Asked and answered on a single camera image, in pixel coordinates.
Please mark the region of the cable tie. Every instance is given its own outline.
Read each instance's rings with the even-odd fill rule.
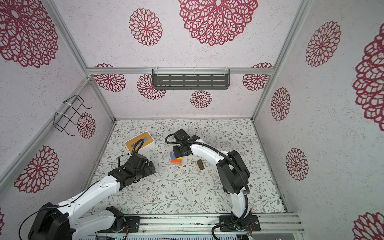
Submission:
[[[61,114],[61,115],[64,115],[64,116],[68,117],[68,115],[64,114],[64,113],[56,113],[56,114]]]

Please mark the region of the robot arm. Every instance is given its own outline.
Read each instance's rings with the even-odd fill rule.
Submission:
[[[87,190],[53,205],[47,203],[37,213],[28,234],[30,240],[77,240],[96,231],[124,228],[124,214],[108,207],[97,214],[80,218],[88,209],[124,187],[154,174],[155,167],[143,155],[132,153],[126,164],[108,173]]]
[[[168,142],[174,136],[176,142]],[[236,151],[218,151],[197,136],[190,137],[180,129],[166,137],[166,143],[174,146],[176,157],[196,155],[217,166],[223,190],[231,195],[232,219],[235,228],[243,230],[252,213],[247,209],[246,193],[250,173]],[[132,153],[126,164],[108,173],[101,181],[87,190],[60,202],[56,206],[45,204],[38,212],[28,234],[30,240],[77,240],[96,231],[111,229],[119,232],[124,228],[124,214],[115,207],[80,218],[88,209],[126,186],[155,173],[154,165],[143,155]]]
[[[170,136],[173,136],[176,142],[169,142],[167,139]],[[168,135],[166,137],[166,143],[177,144],[177,146],[173,147],[175,157],[193,154],[217,166],[223,190],[231,195],[232,218],[234,220],[240,218],[245,212],[245,209],[247,209],[245,217],[235,224],[238,230],[243,230],[248,225],[252,214],[249,208],[246,207],[245,199],[245,194],[249,191],[247,184],[250,173],[240,154],[235,150],[231,152],[218,151],[205,144],[198,136],[193,135],[190,137],[183,129]]]

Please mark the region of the floral tablecloth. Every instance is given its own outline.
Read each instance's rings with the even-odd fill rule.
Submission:
[[[190,136],[195,134],[215,148],[240,153],[251,173],[248,199],[253,212],[285,212],[251,121],[213,119],[118,121],[93,182],[101,180],[111,169],[116,168],[117,158],[129,152],[124,143],[144,131],[149,131],[156,142],[155,148],[144,154],[153,161],[156,174],[105,198],[87,214],[96,213],[108,206],[115,206],[125,214],[231,212],[230,195],[222,190],[215,166],[203,160],[205,169],[200,170],[196,163],[199,158],[195,156],[183,157],[182,164],[170,163],[172,146],[166,144],[164,138],[181,128]]]

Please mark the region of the red flower pattern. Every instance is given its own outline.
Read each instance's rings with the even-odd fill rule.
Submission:
[[[140,76],[137,80],[137,89],[141,95],[152,100],[162,98],[167,92],[166,90],[156,90],[153,88],[151,74]]]
[[[83,113],[80,115],[77,124],[77,130],[83,138],[90,138],[95,133],[95,119],[91,114]]]
[[[308,43],[306,58],[312,67],[326,63],[336,51],[340,42],[340,26],[337,22],[327,22],[312,35]]]
[[[0,236],[1,236],[1,230],[3,229],[4,226],[4,214],[1,213],[1,208],[0,208]]]
[[[57,153],[49,146],[43,146],[13,185],[21,192],[37,193],[55,179],[58,168]]]
[[[200,43],[223,45],[252,21],[257,0],[179,0],[184,28]]]
[[[308,161],[304,153],[297,148],[292,148],[286,157],[286,166],[289,174],[296,180],[303,180],[308,174]]]
[[[129,20],[133,37],[141,44],[153,46],[160,41],[163,29],[156,15],[148,9],[136,9]]]
[[[384,216],[381,213],[366,212],[364,215],[359,215],[359,218],[353,223],[354,240],[384,239]]]
[[[362,61],[355,69],[355,102],[364,109],[364,117],[377,122],[384,131],[384,23],[375,39],[364,48]]]
[[[96,68],[114,68],[105,63],[100,63]],[[98,85],[110,92],[120,92],[125,88],[125,78],[123,74],[94,74],[93,77]]]
[[[49,65],[59,49],[51,18],[38,0],[0,1],[0,52],[23,67]]]
[[[212,102],[212,95],[204,90],[198,90],[191,95],[191,103],[197,108],[205,108]]]
[[[291,107],[290,95],[285,88],[279,88],[273,94],[271,101],[271,113],[276,121],[283,120]]]
[[[253,66],[253,68],[272,68],[270,63],[259,63]],[[267,74],[246,74],[243,76],[243,85],[246,89],[251,91],[257,91],[263,89],[265,83],[268,80]]]

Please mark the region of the brown block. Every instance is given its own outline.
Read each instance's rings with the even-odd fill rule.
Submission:
[[[201,161],[201,160],[197,160],[197,165],[199,166],[200,170],[203,170],[203,169],[204,169],[203,161]]]

